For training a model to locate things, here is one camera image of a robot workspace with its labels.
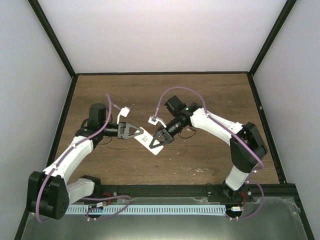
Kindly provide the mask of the white remote control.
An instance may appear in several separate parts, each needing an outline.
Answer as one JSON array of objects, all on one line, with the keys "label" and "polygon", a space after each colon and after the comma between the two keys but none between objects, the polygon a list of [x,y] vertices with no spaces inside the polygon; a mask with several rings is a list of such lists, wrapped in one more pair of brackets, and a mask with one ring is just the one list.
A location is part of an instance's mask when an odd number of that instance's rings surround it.
[{"label": "white remote control", "polygon": [[139,134],[137,136],[134,136],[133,138],[135,140],[137,140],[143,147],[145,147],[153,155],[155,155],[155,156],[158,155],[164,147],[158,146],[155,148],[150,148],[150,144],[151,144],[154,137],[147,130],[145,130],[143,127],[140,127],[140,129],[143,131],[143,133]]}]

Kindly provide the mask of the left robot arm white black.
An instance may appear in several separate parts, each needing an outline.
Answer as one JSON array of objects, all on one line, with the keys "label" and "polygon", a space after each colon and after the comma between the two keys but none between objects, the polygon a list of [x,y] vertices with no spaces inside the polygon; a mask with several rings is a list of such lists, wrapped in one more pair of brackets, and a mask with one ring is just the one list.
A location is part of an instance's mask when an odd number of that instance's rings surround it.
[{"label": "left robot arm white black", "polygon": [[104,137],[127,140],[141,136],[144,130],[128,122],[112,122],[111,107],[103,103],[91,105],[88,118],[75,133],[67,149],[43,171],[34,171],[28,179],[27,209],[43,223],[43,217],[59,220],[69,205],[83,199],[97,202],[102,196],[100,179],[82,176],[68,183],[79,164]]}]

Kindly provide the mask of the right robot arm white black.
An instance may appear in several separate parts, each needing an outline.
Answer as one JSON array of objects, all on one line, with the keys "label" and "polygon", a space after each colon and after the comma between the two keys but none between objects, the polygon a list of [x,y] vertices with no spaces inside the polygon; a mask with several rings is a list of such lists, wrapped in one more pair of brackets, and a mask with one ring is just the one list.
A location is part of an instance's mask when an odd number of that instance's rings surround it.
[{"label": "right robot arm white black", "polygon": [[150,149],[160,148],[174,141],[187,126],[206,131],[221,139],[230,147],[233,167],[222,183],[223,198],[229,202],[240,196],[240,189],[248,176],[267,155],[267,146],[257,128],[251,122],[241,124],[219,117],[197,103],[186,105],[177,96],[165,104],[173,116],[168,123],[162,123],[149,144]]}]

